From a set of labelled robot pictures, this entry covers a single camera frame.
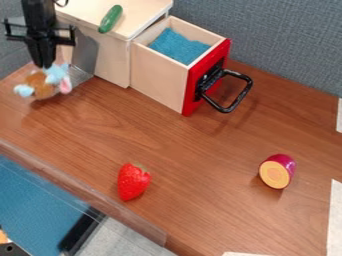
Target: drawer handle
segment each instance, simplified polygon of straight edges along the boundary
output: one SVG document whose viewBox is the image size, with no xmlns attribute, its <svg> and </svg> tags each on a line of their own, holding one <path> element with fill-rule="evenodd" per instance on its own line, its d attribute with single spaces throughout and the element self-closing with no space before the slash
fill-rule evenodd
<svg viewBox="0 0 342 256">
<path fill-rule="evenodd" d="M 232 104 L 230 104 L 229 107 L 223 107 L 221 105 L 219 105 L 216 101 L 214 101 L 212 98 L 210 98 L 206 93 L 207 88 L 202 87 L 202 90 L 198 91 L 198 96 L 200 96 L 201 98 L 203 98 L 206 102 L 208 102 L 212 107 L 214 107 L 216 110 L 218 110 L 221 113 L 230 113 L 232 112 L 234 109 L 236 109 L 236 107 L 240 104 L 240 102 L 246 97 L 247 93 L 250 91 L 250 89 L 253 86 L 253 80 L 244 74 L 240 74 L 236 71 L 232 71 L 229 69 L 223 69 L 223 72 L 221 72 L 221 76 L 220 78 L 225 77 L 226 75 L 230 75 L 230 76 L 234 76 L 236 78 L 245 80 L 247 82 L 246 87 L 242 90 L 242 92 L 240 92 L 240 94 L 236 97 L 236 99 L 233 101 Z"/>
</svg>

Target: green cucumber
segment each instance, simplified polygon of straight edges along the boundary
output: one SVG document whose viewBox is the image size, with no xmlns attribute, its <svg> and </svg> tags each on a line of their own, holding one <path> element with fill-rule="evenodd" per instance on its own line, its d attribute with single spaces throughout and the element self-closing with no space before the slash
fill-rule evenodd
<svg viewBox="0 0 342 256">
<path fill-rule="evenodd" d="M 99 32 L 104 34 L 108 31 L 111 31 L 116 22 L 120 19 L 122 14 L 122 6 L 121 5 L 114 5 L 106 14 L 106 16 L 103 17 Z"/>
</svg>

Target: gray wall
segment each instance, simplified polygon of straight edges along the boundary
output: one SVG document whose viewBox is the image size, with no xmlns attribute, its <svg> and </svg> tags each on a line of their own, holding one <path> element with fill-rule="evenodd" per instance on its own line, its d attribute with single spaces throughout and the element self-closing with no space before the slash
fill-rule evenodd
<svg viewBox="0 0 342 256">
<path fill-rule="evenodd" d="M 0 0 L 0 20 L 16 16 L 22 16 L 20 0 Z M 0 79 L 30 61 L 25 44 L 6 41 L 4 34 L 4 26 L 0 24 Z"/>
<path fill-rule="evenodd" d="M 342 0 L 175 0 L 172 14 L 231 38 L 234 60 L 342 97 Z"/>
</svg>

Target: white paper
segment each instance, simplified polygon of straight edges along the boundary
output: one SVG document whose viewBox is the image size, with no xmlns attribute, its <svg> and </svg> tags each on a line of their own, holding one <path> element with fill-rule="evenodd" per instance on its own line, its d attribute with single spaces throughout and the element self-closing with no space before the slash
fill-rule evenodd
<svg viewBox="0 0 342 256">
<path fill-rule="evenodd" d="M 336 130 L 342 132 L 342 99 L 338 101 Z"/>
<path fill-rule="evenodd" d="M 327 256 L 342 255 L 342 183 L 332 180 Z"/>
<path fill-rule="evenodd" d="M 240 253 L 240 252 L 226 252 L 222 256 L 270 256 L 270 255 L 250 254 L 250 253 Z"/>
</svg>

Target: red strawberry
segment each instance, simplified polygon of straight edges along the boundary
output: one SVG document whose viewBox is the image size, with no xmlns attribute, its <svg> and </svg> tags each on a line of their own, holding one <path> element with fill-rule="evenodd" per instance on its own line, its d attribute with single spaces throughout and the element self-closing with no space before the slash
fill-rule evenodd
<svg viewBox="0 0 342 256">
<path fill-rule="evenodd" d="M 128 201 L 141 195 L 150 185 L 151 175 L 132 164 L 121 167 L 118 177 L 119 196 Z"/>
</svg>

